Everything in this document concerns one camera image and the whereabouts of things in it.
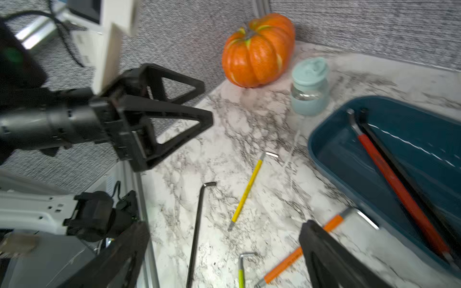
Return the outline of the red sleeved hex key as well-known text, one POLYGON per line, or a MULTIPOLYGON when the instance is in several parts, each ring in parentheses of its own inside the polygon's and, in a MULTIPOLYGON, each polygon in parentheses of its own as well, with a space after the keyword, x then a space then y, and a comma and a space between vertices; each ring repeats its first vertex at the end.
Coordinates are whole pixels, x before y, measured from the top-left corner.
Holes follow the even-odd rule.
POLYGON ((405 188, 400 179, 394 173, 392 168, 388 165, 379 151, 375 148, 371 140, 364 134, 355 118, 355 111, 353 109, 347 110, 349 123, 357 135, 360 143, 367 151, 370 158, 373 160, 380 173, 386 179, 400 203, 410 215, 411 221, 417 225, 420 233, 424 236, 426 242, 431 246, 432 251, 440 258, 444 259, 452 269, 459 271, 461 268, 455 261, 455 253, 451 247, 446 243, 444 237, 438 232, 437 228, 431 223, 427 215, 419 207, 417 202, 413 199, 410 192, 405 188))

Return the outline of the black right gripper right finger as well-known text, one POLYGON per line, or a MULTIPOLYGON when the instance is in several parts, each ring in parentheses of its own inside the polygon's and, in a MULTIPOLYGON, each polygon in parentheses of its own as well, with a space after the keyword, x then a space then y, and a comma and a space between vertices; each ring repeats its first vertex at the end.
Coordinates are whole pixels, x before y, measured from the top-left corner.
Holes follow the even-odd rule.
POLYGON ((314 288, 390 287, 313 220, 302 225, 299 242, 314 288))

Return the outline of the lime green sleeved hex key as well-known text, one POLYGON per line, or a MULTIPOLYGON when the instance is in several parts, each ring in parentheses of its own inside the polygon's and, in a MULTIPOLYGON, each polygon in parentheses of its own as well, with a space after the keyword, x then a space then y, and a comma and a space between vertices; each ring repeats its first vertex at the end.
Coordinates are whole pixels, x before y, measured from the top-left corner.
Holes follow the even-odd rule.
POLYGON ((238 287, 245 288, 245 275, 244 275, 244 259, 248 257, 257 256, 257 252, 244 252, 238 258, 238 287))

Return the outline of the black hex key front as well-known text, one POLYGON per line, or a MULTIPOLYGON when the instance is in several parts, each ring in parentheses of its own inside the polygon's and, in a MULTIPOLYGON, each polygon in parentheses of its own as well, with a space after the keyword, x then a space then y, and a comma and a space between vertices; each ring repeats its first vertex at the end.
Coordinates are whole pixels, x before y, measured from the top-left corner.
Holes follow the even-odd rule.
POLYGON ((195 261, 196 261, 196 253, 197 253, 199 231, 200 231, 200 220, 201 220, 201 215, 202 215, 205 189, 207 187, 214 187, 216 185, 217 185, 217 182, 206 182, 200 187, 198 207, 197 207, 197 212, 196 212, 196 220, 195 220, 195 225, 194 225, 193 243, 192 243, 190 261, 189 261, 189 267, 188 267, 186 288, 191 288, 192 283, 193 283, 194 267, 195 267, 195 261))

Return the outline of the teal storage box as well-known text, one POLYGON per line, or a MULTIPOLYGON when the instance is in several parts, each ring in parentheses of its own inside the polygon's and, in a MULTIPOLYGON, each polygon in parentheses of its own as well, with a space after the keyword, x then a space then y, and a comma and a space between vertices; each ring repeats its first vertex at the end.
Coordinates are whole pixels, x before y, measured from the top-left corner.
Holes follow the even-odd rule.
POLYGON ((461 123, 388 97, 351 100, 313 130, 320 173, 432 268, 461 275, 461 123))

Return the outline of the orange sleeved hex key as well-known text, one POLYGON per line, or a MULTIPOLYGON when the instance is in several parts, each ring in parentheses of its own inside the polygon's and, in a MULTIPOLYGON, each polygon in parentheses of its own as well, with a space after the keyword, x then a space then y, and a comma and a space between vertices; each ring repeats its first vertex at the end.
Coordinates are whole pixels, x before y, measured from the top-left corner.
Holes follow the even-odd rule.
MULTIPOLYGON (((379 230, 379 226, 377 225, 377 223, 375 223, 371 218, 369 218, 364 212, 354 207, 347 207, 345 210, 335 215, 328 223, 323 225, 324 230, 327 232, 335 230, 335 228, 342 224, 351 214, 359 215, 375 230, 379 230)), ((299 258, 301 258, 302 255, 302 248, 297 248, 289 256, 284 258, 270 272, 266 273, 264 277, 255 284, 255 288, 264 288, 266 285, 270 284, 274 279, 281 275, 282 272, 285 272, 288 268, 290 268, 299 258)))

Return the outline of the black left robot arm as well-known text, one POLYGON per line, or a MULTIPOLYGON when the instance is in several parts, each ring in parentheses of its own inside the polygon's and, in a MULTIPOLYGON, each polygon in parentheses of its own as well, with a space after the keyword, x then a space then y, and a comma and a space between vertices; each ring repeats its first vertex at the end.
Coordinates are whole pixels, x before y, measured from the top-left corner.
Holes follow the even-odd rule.
MULTIPOLYGON (((47 156, 87 142, 109 143, 135 172, 150 170, 213 124, 212 113, 186 102, 204 83, 144 64, 101 92, 51 91, 46 73, 1 19, 1 161, 16 150, 47 156)), ((75 236, 87 242, 116 238, 139 221, 134 197, 115 202, 106 192, 76 196, 1 193, 1 229, 75 236)))

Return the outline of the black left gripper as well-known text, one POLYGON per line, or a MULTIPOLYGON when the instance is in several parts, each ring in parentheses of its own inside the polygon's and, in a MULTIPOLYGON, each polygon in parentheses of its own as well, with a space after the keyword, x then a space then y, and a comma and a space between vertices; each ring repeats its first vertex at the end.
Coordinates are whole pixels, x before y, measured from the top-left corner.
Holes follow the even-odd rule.
POLYGON ((90 107, 118 158, 144 172, 213 126, 212 112, 181 105, 204 92, 201 80, 144 64, 117 76, 90 107))

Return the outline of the yellow sleeved hex key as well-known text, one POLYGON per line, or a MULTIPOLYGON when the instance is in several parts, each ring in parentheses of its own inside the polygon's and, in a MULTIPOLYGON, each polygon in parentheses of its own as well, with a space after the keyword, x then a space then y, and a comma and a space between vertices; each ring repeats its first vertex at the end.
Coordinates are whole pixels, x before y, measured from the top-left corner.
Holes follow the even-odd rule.
POLYGON ((245 189, 245 191, 243 193, 243 196, 242 196, 242 198, 241 198, 241 200, 240 200, 240 202, 239 202, 239 204, 238 204, 238 206, 237 206, 237 208, 236 208, 236 210, 235 210, 235 212, 234 212, 234 214, 233 214, 233 216, 231 218, 231 222, 230 222, 230 225, 228 227, 228 232, 233 230, 233 228, 234 228, 234 226, 235 226, 235 224, 236 224, 236 222, 237 222, 237 220, 238 220, 238 218, 239 218, 239 216, 241 214, 241 211, 243 210, 243 206, 244 206, 244 204, 245 204, 245 202, 246 202, 246 200, 247 200, 247 198, 249 196, 249 193, 250 193, 250 191, 251 191, 251 189, 252 189, 252 187, 253 187, 253 185, 255 183, 256 177, 258 176, 258 173, 259 173, 259 171, 260 171, 260 169, 261 169, 261 167, 263 165, 263 162, 264 162, 264 159, 265 159, 266 156, 274 157, 274 158, 279 157, 278 154, 275 154, 275 153, 269 152, 269 151, 265 151, 265 152, 263 152, 261 154, 261 156, 259 157, 259 160, 258 160, 258 162, 257 162, 257 164, 256 164, 256 166, 255 166, 255 168, 253 170, 252 176, 251 176, 251 178, 250 178, 250 180, 249 180, 249 182, 247 184, 247 187, 246 187, 246 189, 245 189))

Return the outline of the mint green lidded jar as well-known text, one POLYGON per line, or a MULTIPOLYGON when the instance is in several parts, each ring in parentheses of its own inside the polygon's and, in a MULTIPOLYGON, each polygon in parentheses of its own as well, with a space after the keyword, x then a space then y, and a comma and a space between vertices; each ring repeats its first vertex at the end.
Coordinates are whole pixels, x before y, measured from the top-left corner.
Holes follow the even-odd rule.
POLYGON ((325 58, 309 58, 300 61, 292 70, 291 106, 295 113, 317 116, 329 104, 330 68, 325 58))

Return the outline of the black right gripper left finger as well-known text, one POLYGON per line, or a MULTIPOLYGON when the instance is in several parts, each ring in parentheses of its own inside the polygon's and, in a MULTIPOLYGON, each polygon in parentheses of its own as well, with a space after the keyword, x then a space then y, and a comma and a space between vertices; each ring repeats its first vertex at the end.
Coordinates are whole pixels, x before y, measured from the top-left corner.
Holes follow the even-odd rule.
POLYGON ((59 285, 60 288, 134 288, 150 242, 145 222, 132 224, 111 245, 59 285))

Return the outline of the orange pumpkin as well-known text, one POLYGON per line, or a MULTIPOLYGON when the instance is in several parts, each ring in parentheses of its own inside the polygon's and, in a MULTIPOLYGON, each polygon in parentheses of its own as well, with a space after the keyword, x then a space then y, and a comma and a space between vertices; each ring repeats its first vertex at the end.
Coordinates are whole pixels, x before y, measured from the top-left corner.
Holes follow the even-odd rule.
POLYGON ((226 41, 222 67, 226 78, 242 88, 277 80, 288 68, 295 48, 294 24, 281 14, 253 19, 226 41))

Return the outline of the long black hex key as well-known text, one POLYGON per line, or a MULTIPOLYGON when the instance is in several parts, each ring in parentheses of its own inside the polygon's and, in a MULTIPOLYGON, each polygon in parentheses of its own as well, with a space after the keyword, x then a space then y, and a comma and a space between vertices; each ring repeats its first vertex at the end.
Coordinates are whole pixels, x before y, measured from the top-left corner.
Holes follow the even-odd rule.
MULTIPOLYGON (((379 111, 362 106, 354 111, 360 130, 444 237, 454 258, 460 256, 460 126, 421 110, 400 114, 394 108, 379 111)), ((406 210, 405 214, 431 249, 406 210)))

